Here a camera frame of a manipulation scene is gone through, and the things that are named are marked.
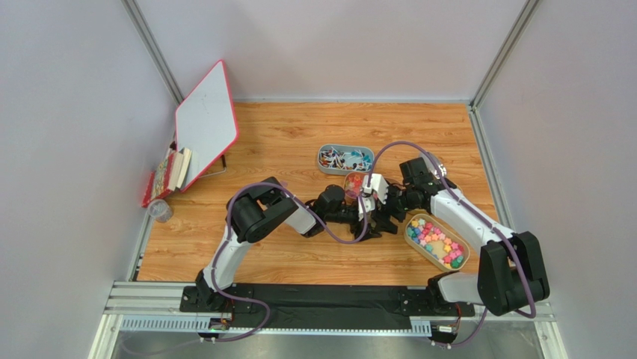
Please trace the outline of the pink tray of gummy candies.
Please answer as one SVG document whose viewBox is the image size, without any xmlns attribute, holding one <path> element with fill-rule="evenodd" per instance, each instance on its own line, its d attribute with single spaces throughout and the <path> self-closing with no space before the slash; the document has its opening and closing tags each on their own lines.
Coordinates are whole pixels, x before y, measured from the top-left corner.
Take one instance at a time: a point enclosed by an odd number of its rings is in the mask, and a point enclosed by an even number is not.
<svg viewBox="0 0 637 359">
<path fill-rule="evenodd" d="M 358 198 L 361 193 L 365 177 L 366 173 L 359 171 L 351 172 L 345 176 L 343 188 L 345 191 L 345 199 L 347 201 L 353 201 Z"/>
</svg>

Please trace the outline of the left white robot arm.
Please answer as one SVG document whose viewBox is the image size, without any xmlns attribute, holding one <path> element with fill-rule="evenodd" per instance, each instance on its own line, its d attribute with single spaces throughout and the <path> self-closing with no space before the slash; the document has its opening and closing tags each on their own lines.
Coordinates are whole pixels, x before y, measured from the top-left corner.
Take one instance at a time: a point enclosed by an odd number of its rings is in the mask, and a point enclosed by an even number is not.
<svg viewBox="0 0 637 359">
<path fill-rule="evenodd" d="M 274 177 L 246 185 L 227 203 L 222 240 L 211 262 L 197 275 L 197 304 L 216 308 L 214 300 L 234 283 L 248 250 L 281 224 L 306 238 L 326 232 L 346 243 L 328 229 L 329 222 L 350 225 L 354 231 L 353 243 L 370 237 L 378 196 L 369 190 L 350 205 L 345 203 L 344 196 L 342 187 L 331 185 L 318 198 L 304 203 Z"/>
</svg>

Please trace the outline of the beige tray of star candies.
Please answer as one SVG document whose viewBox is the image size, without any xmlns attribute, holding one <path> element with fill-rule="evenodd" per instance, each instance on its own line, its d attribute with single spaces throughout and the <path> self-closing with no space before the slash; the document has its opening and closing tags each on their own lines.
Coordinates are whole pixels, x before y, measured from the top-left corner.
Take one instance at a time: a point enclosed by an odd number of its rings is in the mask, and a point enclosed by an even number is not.
<svg viewBox="0 0 637 359">
<path fill-rule="evenodd" d="M 442 272 L 460 271 L 470 258 L 469 245 L 425 213 L 406 221 L 404 240 Z"/>
</svg>

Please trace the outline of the clear plastic jar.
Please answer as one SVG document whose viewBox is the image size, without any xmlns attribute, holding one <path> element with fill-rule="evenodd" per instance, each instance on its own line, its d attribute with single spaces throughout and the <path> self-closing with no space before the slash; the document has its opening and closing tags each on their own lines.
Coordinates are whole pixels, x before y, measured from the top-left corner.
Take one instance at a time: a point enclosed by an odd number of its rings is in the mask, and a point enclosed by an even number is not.
<svg viewBox="0 0 637 359">
<path fill-rule="evenodd" d="M 371 211 L 367 211 L 367 212 L 361 212 L 361 219 L 360 219 L 360 224 L 361 226 L 363 226 L 364 224 L 365 226 L 365 231 L 366 232 L 370 232 L 375 230 L 376 226 L 377 226 L 377 210 L 371 210 Z"/>
</svg>

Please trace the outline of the silver metal scoop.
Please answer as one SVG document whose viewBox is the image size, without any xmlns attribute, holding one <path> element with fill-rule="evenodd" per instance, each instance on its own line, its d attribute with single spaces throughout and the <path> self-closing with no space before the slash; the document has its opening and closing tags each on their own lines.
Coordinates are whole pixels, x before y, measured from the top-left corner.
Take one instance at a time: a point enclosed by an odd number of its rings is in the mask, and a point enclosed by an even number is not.
<svg viewBox="0 0 637 359">
<path fill-rule="evenodd" d="M 420 153 L 420 156 L 425 161 L 428 171 L 436 179 L 447 176 L 446 167 L 433 153 Z"/>
</svg>

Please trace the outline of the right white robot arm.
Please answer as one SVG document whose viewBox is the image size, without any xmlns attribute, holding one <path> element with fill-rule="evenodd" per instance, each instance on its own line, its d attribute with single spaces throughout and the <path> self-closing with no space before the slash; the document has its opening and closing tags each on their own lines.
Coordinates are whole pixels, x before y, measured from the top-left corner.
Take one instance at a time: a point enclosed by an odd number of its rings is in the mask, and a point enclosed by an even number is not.
<svg viewBox="0 0 637 359">
<path fill-rule="evenodd" d="M 375 200 L 375 213 L 403 221 L 407 212 L 424 209 L 447 223 L 478 254 L 478 271 L 457 270 L 428 281 L 439 301 L 480 304 L 492 314 L 536 315 L 535 303 L 550 296 L 550 284 L 540 243 L 529 231 L 517 233 L 499 224 L 468 201 L 441 174 L 434 174 L 421 157 L 400 165 L 400 186 L 380 174 L 368 174 L 363 197 Z"/>
</svg>

